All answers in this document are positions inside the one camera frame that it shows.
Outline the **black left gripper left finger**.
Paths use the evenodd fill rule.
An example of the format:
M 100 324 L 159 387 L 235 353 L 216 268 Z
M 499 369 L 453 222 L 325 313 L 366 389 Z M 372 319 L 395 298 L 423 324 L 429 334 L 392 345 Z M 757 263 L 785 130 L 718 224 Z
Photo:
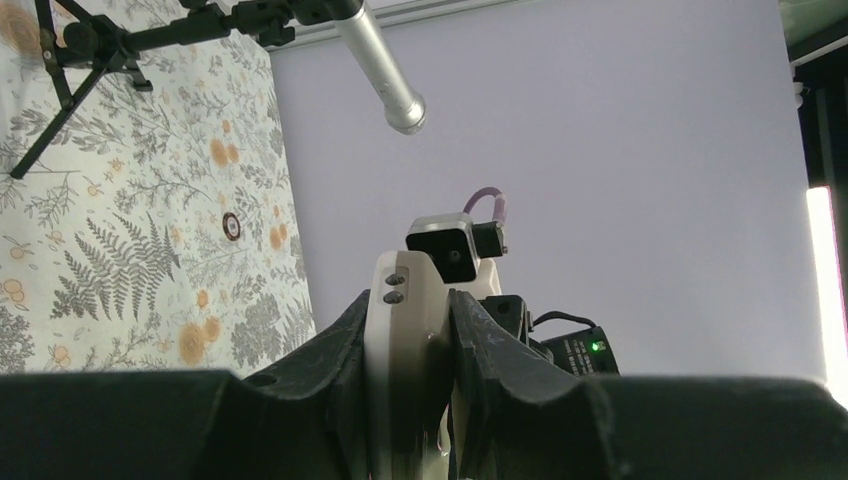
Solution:
M 7 375 L 5 479 L 365 479 L 360 294 L 307 343 L 226 370 Z

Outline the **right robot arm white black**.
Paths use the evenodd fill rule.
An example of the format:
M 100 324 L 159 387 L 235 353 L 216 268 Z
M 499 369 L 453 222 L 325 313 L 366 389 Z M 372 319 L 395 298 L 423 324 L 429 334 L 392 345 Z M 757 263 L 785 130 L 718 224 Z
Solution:
M 588 318 L 559 310 L 534 318 L 526 302 L 517 295 L 488 296 L 481 305 L 496 324 L 520 343 L 571 375 L 620 374 L 605 331 Z M 537 326 L 551 320 L 572 322 L 583 329 L 542 341 L 531 337 Z

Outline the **black tripod microphone stand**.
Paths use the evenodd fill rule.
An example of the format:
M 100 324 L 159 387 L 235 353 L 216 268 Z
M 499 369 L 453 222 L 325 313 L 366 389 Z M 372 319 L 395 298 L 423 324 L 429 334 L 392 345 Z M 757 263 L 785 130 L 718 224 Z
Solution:
M 228 13 L 208 1 L 182 1 L 185 17 L 164 26 L 132 33 L 106 15 L 93 15 L 75 1 L 60 1 L 73 17 L 65 29 L 65 44 L 57 43 L 52 4 L 34 3 L 38 21 L 40 59 L 49 74 L 60 110 L 10 171 L 22 179 L 55 139 L 75 110 L 106 74 L 132 78 L 138 92 L 152 83 L 138 66 L 140 54 L 172 45 L 188 46 L 230 35 L 233 30 L 252 36 L 262 47 L 285 46 L 295 40 L 293 20 L 311 26 L 353 18 L 363 1 L 240 1 Z

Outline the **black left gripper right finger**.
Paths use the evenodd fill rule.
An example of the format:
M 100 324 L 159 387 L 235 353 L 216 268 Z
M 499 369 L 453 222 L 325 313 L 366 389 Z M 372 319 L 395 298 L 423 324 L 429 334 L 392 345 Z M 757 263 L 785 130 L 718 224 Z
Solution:
M 462 479 L 843 479 L 847 412 L 821 385 L 576 377 L 449 294 Z

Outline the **beige remote control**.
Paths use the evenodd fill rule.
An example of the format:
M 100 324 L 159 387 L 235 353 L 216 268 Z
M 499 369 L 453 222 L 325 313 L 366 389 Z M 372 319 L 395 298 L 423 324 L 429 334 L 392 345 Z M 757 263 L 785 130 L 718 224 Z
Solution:
M 372 477 L 447 478 L 448 289 L 427 254 L 390 251 L 378 258 L 363 346 Z

